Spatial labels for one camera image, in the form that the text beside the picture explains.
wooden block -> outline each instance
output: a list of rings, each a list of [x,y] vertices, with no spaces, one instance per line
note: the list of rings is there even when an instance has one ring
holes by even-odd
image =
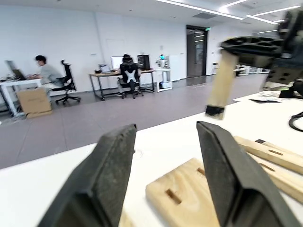
[[[207,116],[222,120],[225,106],[232,89],[234,79],[234,69],[238,64],[238,56],[233,55],[225,50],[221,52],[219,69],[214,77],[213,90],[208,101],[205,114]]]
[[[279,146],[277,146],[277,145],[275,145],[275,144],[272,144],[272,143],[270,143],[270,142],[267,142],[267,141],[264,141],[264,140],[260,140],[260,139],[256,140],[256,142],[257,142],[257,143],[261,143],[261,144],[266,145],[266,146],[271,147],[271,148],[278,149],[278,150],[283,151],[283,152],[285,152],[285,153],[292,154],[292,155],[297,156],[297,157],[299,157],[299,158],[303,158],[303,156],[301,156],[301,155],[298,155],[298,154],[296,154],[296,153],[293,153],[293,152],[290,151],[290,150],[287,150],[287,149],[285,149],[285,148],[279,147]]]
[[[122,210],[121,217],[120,217],[120,222],[119,222],[119,227],[134,227],[132,221],[126,214],[124,210]]]
[[[147,198],[170,226],[219,227],[204,174],[193,158],[147,185]]]
[[[234,138],[247,152],[303,175],[303,158],[293,152],[271,148],[238,136]]]
[[[278,189],[303,204],[303,181],[277,168],[274,164],[249,154],[258,162]]]

person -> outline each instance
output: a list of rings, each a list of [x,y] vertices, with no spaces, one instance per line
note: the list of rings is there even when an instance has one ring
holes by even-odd
[[[47,64],[46,57],[38,55],[36,56],[36,61],[41,67],[41,71],[40,74],[31,76],[31,79],[42,79],[42,87],[45,89],[49,101],[51,101],[50,92],[53,88],[63,86],[62,82],[58,79],[63,77],[63,75],[53,66]]]
[[[124,56],[123,56],[123,63],[121,65],[123,65],[123,64],[127,64],[127,65],[134,64],[134,61],[133,61],[132,57],[127,53],[124,54]],[[116,70],[116,73],[118,73],[118,74],[121,74],[121,65],[120,65],[120,68],[118,68]],[[140,77],[141,76],[141,70],[139,68],[137,70],[138,70],[138,77]],[[121,78],[118,78],[118,82],[117,82],[118,89],[119,89],[118,96],[121,96],[123,94],[123,88],[121,86],[121,83],[123,83],[123,80]]]

black cable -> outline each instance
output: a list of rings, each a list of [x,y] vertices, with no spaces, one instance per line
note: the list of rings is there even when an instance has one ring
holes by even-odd
[[[303,112],[298,113],[297,115],[293,115],[293,116],[291,117],[291,119],[289,120],[288,124],[289,124],[289,126],[290,126],[292,129],[295,129],[295,130],[297,130],[297,131],[303,132],[302,129],[299,129],[299,128],[297,128],[297,127],[294,125],[294,122],[295,122],[296,120],[298,120],[299,118],[301,118],[301,117],[303,117]]]

doorway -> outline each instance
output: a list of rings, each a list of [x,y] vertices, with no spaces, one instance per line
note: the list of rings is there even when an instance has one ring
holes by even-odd
[[[186,27],[187,78],[206,75],[207,31],[204,27]]]

desk leg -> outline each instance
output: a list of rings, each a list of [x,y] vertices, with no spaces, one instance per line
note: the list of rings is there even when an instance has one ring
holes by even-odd
[[[93,88],[94,95],[96,95],[95,86],[91,75],[89,75],[89,79],[90,79],[91,87]]]
[[[151,72],[152,91],[155,92],[155,86],[153,84],[153,72]]]
[[[2,96],[2,98],[3,98],[3,101],[4,101],[4,103],[5,103],[5,106],[6,106],[6,108],[7,108],[7,110],[0,111],[0,113],[9,111],[10,115],[12,116],[13,114],[12,114],[12,112],[11,112],[11,110],[10,110],[10,107],[9,107],[9,104],[8,104],[8,102],[7,102],[7,100],[6,100],[6,97],[5,97],[4,94],[3,94],[2,86],[0,86],[0,94],[1,94],[1,96]]]
[[[104,101],[105,98],[104,98],[104,94],[103,94],[103,90],[102,90],[102,86],[101,86],[101,81],[100,81],[100,77],[98,77],[98,83],[99,83],[99,87],[100,87],[100,91],[101,91],[101,100]]]
[[[11,100],[11,98],[9,96],[8,88],[6,86],[2,86],[2,91],[3,91],[5,99],[8,102],[8,105],[9,105],[9,108],[10,108],[11,112],[13,113],[14,116],[17,116],[17,114],[18,114],[17,109],[15,108],[13,100]]]

